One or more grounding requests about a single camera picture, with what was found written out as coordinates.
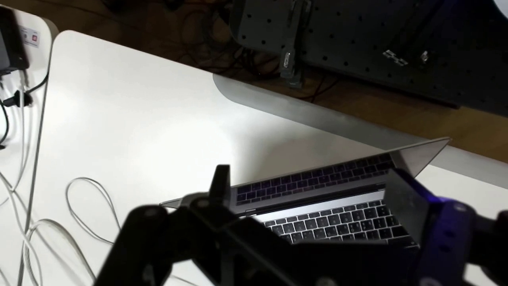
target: pegboard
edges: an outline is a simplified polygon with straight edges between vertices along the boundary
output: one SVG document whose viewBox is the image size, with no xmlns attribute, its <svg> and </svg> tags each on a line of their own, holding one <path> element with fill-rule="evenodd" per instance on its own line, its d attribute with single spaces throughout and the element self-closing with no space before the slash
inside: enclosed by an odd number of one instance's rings
<svg viewBox="0 0 508 286">
<path fill-rule="evenodd" d="M 235 0 L 230 29 L 247 48 L 280 54 L 291 0 Z M 400 67 L 383 52 L 416 0 L 312 0 L 301 32 L 304 63 L 428 97 L 508 116 L 508 19 L 492 0 L 460 0 L 425 45 L 425 67 Z"/>
</svg>

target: laptop keyboard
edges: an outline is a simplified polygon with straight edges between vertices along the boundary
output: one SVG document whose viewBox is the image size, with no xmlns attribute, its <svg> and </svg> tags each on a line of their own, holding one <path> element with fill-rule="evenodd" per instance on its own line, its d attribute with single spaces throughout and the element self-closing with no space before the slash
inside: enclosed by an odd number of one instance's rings
<svg viewBox="0 0 508 286">
<path fill-rule="evenodd" d="M 265 226 L 290 243 L 384 240 L 403 247 L 418 246 L 383 200 L 271 220 Z"/>
<path fill-rule="evenodd" d="M 236 205 L 344 184 L 385 175 L 394 168 L 390 154 L 381 154 L 324 168 L 295 173 L 271 180 L 239 186 Z"/>
</svg>

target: laptop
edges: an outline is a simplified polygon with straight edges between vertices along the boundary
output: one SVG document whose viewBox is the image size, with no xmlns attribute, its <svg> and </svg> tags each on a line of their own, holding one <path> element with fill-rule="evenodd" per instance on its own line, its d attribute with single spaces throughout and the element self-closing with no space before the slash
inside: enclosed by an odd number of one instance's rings
<svg viewBox="0 0 508 286">
<path fill-rule="evenodd" d="M 416 177 L 449 138 L 386 151 L 334 165 L 234 186 L 226 204 L 251 216 L 290 243 L 309 240 L 384 240 L 417 247 L 385 206 L 389 169 Z"/>
</svg>

